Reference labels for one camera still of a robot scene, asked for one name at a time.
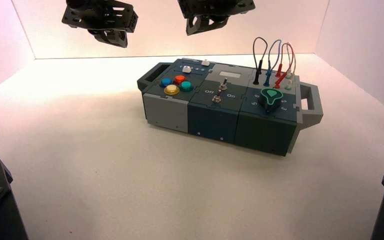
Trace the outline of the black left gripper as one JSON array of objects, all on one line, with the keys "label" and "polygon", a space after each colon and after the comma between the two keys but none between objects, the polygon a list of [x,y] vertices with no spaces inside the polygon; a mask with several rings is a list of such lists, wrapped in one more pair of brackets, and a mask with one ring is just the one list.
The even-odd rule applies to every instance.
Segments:
[{"label": "black left gripper", "polygon": [[126,32],[133,33],[137,21],[133,6],[117,0],[67,0],[61,20],[72,28],[87,29],[98,42],[121,48],[127,48]]}]

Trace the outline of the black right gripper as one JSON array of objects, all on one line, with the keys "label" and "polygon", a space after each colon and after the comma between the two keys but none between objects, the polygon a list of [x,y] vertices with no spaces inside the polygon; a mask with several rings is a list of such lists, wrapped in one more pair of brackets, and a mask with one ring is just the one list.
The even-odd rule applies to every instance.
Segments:
[{"label": "black right gripper", "polygon": [[187,36],[223,28],[230,16],[255,9],[253,0],[178,0],[177,2],[184,18],[187,19]]}]

